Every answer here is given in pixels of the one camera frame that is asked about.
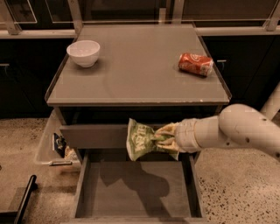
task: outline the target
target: cabinet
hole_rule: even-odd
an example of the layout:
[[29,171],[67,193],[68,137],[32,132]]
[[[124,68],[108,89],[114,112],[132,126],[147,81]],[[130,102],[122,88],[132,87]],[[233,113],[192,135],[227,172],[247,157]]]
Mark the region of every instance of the cabinet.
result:
[[0,40],[0,118],[50,115],[45,93],[72,41]]
[[280,81],[279,36],[204,37],[233,98],[261,109]]

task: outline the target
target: white robotic arm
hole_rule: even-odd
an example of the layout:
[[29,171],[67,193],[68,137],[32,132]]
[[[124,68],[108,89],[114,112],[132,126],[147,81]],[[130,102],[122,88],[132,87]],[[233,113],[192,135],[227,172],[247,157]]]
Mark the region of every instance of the white robotic arm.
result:
[[280,128],[257,110],[242,104],[224,108],[220,115],[185,119],[175,140],[182,152],[204,148],[256,148],[280,162]]

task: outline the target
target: concrete floor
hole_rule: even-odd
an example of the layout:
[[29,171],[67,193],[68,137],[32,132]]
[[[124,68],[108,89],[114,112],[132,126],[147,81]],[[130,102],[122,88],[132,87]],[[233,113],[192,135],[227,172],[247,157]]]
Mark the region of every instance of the concrete floor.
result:
[[[34,164],[47,119],[0,120],[0,211],[17,210],[32,174],[23,223],[68,221],[78,172]],[[280,115],[274,122],[280,124]],[[213,223],[280,224],[280,163],[258,150],[207,149],[196,164],[206,216]]]

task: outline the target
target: terrazzo floor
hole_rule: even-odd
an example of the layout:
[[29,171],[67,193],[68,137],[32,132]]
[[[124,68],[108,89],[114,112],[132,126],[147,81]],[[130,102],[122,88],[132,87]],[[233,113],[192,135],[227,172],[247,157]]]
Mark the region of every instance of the terrazzo floor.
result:
[[[280,115],[273,120],[280,124]],[[34,164],[47,119],[0,120],[0,212],[17,210],[32,174],[23,223],[69,220],[78,172]],[[206,149],[196,164],[206,217],[213,223],[280,224],[280,163],[254,149]]]

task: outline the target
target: soda can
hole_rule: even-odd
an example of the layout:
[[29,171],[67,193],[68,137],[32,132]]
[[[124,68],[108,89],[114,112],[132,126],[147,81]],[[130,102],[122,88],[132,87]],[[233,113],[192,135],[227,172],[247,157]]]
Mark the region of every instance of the soda can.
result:
[[192,53],[182,53],[179,58],[179,69],[192,74],[199,74],[207,77],[213,68],[213,59]]

